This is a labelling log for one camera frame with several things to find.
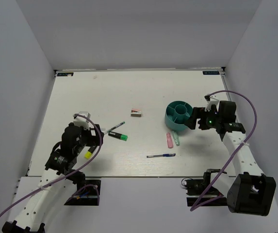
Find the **yellow black highlighter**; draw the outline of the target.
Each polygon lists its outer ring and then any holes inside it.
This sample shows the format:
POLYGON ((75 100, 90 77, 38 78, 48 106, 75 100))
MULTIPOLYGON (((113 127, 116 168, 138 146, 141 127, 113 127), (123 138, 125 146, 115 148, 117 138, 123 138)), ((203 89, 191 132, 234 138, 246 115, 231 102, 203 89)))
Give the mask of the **yellow black highlighter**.
POLYGON ((94 153, 94 151, 96 150, 97 146, 91 146, 88 151, 86 152, 86 154, 84 155, 85 159, 90 159, 94 153))

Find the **mint green eraser pen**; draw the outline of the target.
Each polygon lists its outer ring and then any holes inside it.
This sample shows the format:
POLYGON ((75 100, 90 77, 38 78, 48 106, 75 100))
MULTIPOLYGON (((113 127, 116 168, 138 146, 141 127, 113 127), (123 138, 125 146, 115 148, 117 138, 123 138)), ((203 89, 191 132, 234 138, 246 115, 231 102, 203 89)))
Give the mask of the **mint green eraser pen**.
POLYGON ((173 135, 175 145, 179 146, 180 145, 180 140, 179 140, 178 133, 176 131, 172 131, 172 135, 173 135))

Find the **green black highlighter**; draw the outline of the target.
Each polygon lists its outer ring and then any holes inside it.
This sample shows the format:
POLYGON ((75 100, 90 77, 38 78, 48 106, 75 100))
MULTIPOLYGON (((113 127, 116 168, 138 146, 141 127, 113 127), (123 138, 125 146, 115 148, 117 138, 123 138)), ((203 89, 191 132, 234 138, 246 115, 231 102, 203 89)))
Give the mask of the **green black highlighter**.
POLYGON ((121 134, 121 133, 116 133, 116 132, 108 132, 108 136, 122 140, 122 141, 127 141, 128 136, 125 134, 121 134))

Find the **green cap slim pen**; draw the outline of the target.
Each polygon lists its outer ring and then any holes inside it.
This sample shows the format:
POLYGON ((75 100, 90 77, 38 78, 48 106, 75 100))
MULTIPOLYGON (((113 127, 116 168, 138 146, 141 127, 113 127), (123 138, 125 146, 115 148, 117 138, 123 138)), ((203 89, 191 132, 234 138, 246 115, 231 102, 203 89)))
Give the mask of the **green cap slim pen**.
POLYGON ((123 122, 121 122, 121 123, 119 123, 119 124, 113 126, 112 128, 108 129, 107 131, 105 131, 104 134, 108 134, 109 132, 113 131, 114 129, 119 128, 120 126, 122 126, 122 125, 124 125, 124 124, 125 124, 125 122, 123 121, 123 122))

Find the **pink eraser pen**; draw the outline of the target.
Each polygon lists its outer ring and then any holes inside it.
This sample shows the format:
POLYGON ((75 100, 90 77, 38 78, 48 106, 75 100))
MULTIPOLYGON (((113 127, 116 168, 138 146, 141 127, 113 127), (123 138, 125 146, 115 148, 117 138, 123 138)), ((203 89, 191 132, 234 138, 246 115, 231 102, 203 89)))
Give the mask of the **pink eraser pen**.
POLYGON ((166 142, 167 142, 168 148, 172 149, 174 145, 173 145, 171 133, 169 133, 169 132, 166 133, 166 142))

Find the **pink white stapler box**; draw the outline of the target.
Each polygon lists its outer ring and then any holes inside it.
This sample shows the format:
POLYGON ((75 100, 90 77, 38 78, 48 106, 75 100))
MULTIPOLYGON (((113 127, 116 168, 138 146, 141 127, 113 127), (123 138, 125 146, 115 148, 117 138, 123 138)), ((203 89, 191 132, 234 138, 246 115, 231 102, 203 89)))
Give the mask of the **pink white stapler box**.
POLYGON ((141 117, 142 111, 139 109, 132 109, 131 110, 131 117, 141 117))

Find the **blue ballpoint pen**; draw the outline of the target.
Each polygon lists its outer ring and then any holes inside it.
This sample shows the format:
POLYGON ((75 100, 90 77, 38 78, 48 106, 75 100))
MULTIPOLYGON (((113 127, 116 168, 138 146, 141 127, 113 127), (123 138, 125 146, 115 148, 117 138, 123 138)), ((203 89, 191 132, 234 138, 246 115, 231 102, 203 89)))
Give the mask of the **blue ballpoint pen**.
POLYGON ((157 157, 175 157, 175 153, 157 154, 157 155, 147 155, 147 158, 157 158, 157 157))

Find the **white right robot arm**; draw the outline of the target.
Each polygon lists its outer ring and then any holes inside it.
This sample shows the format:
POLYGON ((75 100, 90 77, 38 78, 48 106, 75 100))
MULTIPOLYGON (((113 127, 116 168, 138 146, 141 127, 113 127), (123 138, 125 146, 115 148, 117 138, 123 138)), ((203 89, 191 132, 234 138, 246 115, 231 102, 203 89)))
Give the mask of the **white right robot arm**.
POLYGON ((213 100, 207 107, 195 107, 185 125, 194 130, 215 129, 227 148, 234 166, 235 178, 224 169, 207 169, 202 179, 186 179, 181 184, 187 189, 193 209, 203 205, 226 204, 232 213, 267 216, 273 201, 276 181, 257 165, 246 142, 241 123, 236 122, 236 104, 213 100))

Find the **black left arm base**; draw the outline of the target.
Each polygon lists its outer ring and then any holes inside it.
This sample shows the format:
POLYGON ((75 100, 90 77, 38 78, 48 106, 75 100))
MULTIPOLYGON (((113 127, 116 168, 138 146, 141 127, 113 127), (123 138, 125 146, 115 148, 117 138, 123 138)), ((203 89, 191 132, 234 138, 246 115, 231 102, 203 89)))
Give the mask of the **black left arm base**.
POLYGON ((66 206, 99 206, 101 180, 85 180, 77 185, 77 191, 66 202, 66 206))

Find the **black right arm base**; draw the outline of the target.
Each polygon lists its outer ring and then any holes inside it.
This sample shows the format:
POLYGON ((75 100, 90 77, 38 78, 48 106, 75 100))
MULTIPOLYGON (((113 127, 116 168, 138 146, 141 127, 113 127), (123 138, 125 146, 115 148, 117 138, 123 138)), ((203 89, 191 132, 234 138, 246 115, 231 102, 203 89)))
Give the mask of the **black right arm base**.
MULTIPOLYGON (((200 194, 205 190, 205 188, 210 184, 211 174, 217 174, 219 169, 207 169, 204 172, 204 175, 201 179, 193 179, 193 178, 183 178, 181 180, 182 188, 186 189, 186 201, 187 206, 192 207, 200 196, 200 194)), ((211 187, 207 193, 203 196, 203 198, 199 201, 199 204, 213 199, 215 197, 220 196, 221 193, 214 187, 211 187)))

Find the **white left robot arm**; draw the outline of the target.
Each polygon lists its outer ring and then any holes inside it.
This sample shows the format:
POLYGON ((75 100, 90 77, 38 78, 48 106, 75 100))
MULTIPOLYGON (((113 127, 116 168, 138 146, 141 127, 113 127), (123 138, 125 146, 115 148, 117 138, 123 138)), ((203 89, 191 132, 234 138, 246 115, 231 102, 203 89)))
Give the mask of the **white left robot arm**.
POLYGON ((86 175, 80 168, 74 169, 78 155, 85 147, 100 149, 104 133, 98 124, 93 128, 88 119, 80 122, 76 117, 65 128, 61 141, 57 142, 45 163, 44 172, 37 189, 22 197, 16 203, 27 203, 13 221, 5 222, 4 233, 43 233, 52 211, 67 203, 70 188, 74 193, 82 193, 91 184, 86 182, 86 175))

